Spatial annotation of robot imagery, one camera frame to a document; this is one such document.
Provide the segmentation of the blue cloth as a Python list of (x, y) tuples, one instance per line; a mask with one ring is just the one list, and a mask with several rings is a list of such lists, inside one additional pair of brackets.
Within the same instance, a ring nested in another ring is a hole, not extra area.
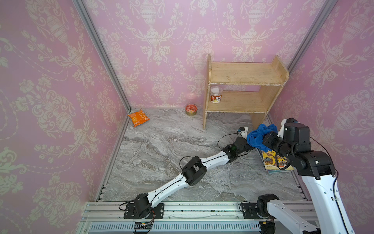
[(264, 136), (271, 132), (278, 133), (278, 129), (274, 124), (271, 124), (269, 126), (266, 126), (265, 124), (260, 124), (257, 130), (254, 130), (247, 134), (247, 143), (250, 146), (260, 149), (264, 152), (272, 151), (270, 148), (266, 147), (263, 144)]

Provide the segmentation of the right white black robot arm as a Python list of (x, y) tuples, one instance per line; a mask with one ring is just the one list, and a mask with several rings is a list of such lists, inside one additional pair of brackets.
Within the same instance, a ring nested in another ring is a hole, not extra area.
[(327, 153), (311, 149), (309, 127), (294, 119), (286, 119), (282, 124), (282, 134), (266, 134), (263, 144), (287, 158), (296, 168), (309, 191), (319, 226), (308, 223), (274, 194), (259, 197), (260, 216), (275, 218), (293, 234), (354, 233), (339, 193), (339, 173)]

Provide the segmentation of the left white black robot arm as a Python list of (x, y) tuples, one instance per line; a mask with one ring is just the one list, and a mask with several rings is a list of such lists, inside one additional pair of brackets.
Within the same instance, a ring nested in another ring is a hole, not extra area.
[(181, 172), (174, 179), (151, 192), (137, 195), (134, 200), (124, 202), (118, 208), (126, 212), (124, 206), (133, 204), (137, 216), (145, 218), (164, 199), (181, 189), (199, 183), (209, 170), (232, 163), (252, 150), (254, 147), (248, 144), (246, 138), (238, 137), (232, 144), (227, 145), (213, 156), (207, 158), (194, 156), (181, 168)]

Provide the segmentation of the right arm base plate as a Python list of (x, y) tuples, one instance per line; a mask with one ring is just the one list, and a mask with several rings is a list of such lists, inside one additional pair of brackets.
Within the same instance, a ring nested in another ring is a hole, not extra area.
[(239, 210), (243, 214), (244, 219), (267, 219), (273, 220), (274, 216), (270, 215), (265, 203), (252, 203), (243, 201), (239, 204)]

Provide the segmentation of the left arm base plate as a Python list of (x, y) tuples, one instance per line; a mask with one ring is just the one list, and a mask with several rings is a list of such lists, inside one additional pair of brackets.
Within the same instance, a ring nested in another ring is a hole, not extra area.
[(123, 218), (124, 219), (163, 219), (164, 217), (164, 204), (160, 203), (155, 208), (152, 208), (146, 216), (139, 216), (134, 203), (126, 205)]

